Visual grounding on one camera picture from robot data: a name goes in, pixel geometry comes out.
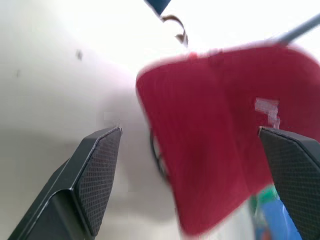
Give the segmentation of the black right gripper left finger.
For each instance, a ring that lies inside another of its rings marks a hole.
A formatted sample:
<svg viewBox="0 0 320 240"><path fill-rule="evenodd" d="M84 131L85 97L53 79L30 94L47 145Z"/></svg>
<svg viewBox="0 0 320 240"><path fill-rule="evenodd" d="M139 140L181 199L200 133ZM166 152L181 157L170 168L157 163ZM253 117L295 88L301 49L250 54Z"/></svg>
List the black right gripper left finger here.
<svg viewBox="0 0 320 240"><path fill-rule="evenodd" d="M118 126L82 140L0 133L0 240L95 240L113 187Z"/></svg>

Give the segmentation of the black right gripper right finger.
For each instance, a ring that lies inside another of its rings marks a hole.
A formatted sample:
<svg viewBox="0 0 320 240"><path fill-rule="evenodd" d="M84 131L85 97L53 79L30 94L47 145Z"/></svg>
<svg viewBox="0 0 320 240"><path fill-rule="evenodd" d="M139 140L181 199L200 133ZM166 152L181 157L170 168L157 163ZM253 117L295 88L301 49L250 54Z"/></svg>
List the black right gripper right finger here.
<svg viewBox="0 0 320 240"><path fill-rule="evenodd" d="M272 179L302 240L320 240L320 143L285 130L258 134Z"/></svg>

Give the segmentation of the red baseball cap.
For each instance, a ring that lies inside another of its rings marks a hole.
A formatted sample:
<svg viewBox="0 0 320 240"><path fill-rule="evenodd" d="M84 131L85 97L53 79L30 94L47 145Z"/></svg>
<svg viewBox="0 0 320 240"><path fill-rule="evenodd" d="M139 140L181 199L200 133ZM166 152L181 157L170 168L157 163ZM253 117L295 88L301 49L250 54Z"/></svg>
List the red baseball cap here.
<svg viewBox="0 0 320 240"><path fill-rule="evenodd" d="M141 72L179 223L199 236L273 179L260 127L320 141L320 64L282 45L228 49Z"/></svg>

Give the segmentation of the blue and green object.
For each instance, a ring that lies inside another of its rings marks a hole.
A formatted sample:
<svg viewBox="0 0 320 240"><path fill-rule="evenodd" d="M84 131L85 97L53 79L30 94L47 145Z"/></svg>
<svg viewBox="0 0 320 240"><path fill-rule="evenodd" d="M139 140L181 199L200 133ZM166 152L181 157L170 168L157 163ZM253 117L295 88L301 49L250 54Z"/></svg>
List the blue and green object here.
<svg viewBox="0 0 320 240"><path fill-rule="evenodd" d="M274 185L251 196L249 207L255 240L302 240Z"/></svg>

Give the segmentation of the grey metal rod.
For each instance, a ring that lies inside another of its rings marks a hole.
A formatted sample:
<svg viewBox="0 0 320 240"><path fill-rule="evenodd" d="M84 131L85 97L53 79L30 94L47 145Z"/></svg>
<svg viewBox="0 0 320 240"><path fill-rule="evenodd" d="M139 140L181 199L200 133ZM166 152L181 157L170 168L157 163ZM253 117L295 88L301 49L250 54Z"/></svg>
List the grey metal rod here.
<svg viewBox="0 0 320 240"><path fill-rule="evenodd" d="M310 32L311 30L318 27L319 25L320 25L320 13L310 18L309 20L303 22L302 24L298 25L294 29L288 31L284 35L280 36L276 40L276 42L278 44L288 45L292 41Z"/></svg>

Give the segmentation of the dark blue object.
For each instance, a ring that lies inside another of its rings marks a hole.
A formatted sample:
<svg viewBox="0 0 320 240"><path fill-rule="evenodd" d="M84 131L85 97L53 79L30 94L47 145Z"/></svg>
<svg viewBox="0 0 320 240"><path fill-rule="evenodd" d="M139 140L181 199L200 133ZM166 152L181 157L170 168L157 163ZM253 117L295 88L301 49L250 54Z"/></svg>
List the dark blue object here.
<svg viewBox="0 0 320 240"><path fill-rule="evenodd" d="M157 14L161 15L171 0L144 0L149 7Z"/></svg>

